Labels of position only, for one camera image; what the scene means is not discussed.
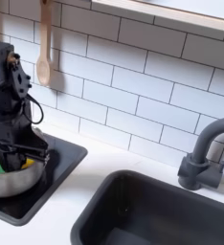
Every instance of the gray faucet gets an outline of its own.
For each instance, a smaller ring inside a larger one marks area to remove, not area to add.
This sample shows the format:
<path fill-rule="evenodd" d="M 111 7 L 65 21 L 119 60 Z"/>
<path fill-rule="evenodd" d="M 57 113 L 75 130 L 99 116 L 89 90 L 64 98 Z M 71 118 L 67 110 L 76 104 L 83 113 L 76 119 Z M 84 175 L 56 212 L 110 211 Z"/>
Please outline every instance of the gray faucet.
<path fill-rule="evenodd" d="M 224 162 L 219 167 L 212 166 L 207 160 L 212 141 L 224 133 L 224 119 L 215 121 L 208 125 L 200 134 L 193 153 L 188 153 L 183 158 L 179 167 L 179 184 L 190 190 L 198 190 L 202 185 L 218 188 L 224 168 Z"/>

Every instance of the black sink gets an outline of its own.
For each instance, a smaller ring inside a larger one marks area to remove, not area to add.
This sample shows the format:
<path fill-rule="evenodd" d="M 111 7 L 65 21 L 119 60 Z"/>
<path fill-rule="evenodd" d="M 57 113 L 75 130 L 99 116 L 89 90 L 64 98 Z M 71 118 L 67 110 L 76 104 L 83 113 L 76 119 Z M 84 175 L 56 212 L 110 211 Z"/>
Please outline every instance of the black sink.
<path fill-rule="evenodd" d="M 132 171 L 109 175 L 72 245 L 224 245 L 224 204 Z"/>

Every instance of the cable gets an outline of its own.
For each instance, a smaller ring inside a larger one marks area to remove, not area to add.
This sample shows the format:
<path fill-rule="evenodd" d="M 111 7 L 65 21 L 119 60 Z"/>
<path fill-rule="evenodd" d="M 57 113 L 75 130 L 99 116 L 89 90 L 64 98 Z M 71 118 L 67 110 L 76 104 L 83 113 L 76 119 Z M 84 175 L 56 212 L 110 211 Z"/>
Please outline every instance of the cable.
<path fill-rule="evenodd" d="M 33 121 L 26 115 L 25 108 L 24 108 L 24 112 L 23 112 L 24 116 L 25 116 L 26 119 L 27 119 L 29 122 L 31 122 L 32 124 L 40 124 L 40 123 L 43 121 L 43 119 L 44 119 L 44 112 L 43 112 L 43 110 L 42 110 L 42 107 L 40 106 L 40 104 L 38 103 L 38 101 L 36 101 L 36 100 L 35 100 L 32 96 L 30 96 L 29 94 L 27 95 L 26 99 L 29 100 L 29 101 L 31 101 L 31 102 L 33 102 L 33 103 L 35 103 L 35 104 L 39 107 L 40 112 L 41 112 L 41 118 L 40 118 L 40 120 L 39 120 L 38 122 L 33 122 Z"/>

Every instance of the wooden spatula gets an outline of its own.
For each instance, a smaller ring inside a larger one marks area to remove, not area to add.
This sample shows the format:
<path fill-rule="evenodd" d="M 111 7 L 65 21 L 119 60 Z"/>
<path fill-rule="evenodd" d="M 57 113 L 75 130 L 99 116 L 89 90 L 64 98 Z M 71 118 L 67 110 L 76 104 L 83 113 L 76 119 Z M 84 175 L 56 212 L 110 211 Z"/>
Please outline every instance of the wooden spatula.
<path fill-rule="evenodd" d="M 53 0 L 40 0 L 40 56 L 36 63 L 37 76 L 42 85 L 47 86 L 51 79 L 51 21 Z"/>

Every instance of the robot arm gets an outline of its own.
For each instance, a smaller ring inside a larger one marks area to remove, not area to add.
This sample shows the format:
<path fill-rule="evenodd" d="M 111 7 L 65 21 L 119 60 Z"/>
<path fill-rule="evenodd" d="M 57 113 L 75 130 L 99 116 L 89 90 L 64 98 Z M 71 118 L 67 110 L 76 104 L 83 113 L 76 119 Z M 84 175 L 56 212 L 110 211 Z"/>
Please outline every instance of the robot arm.
<path fill-rule="evenodd" d="M 48 145 L 32 129 L 31 101 L 39 104 L 28 94 L 30 78 L 13 46 L 0 42 L 0 165 L 6 172 L 21 169 L 27 157 L 47 159 Z"/>

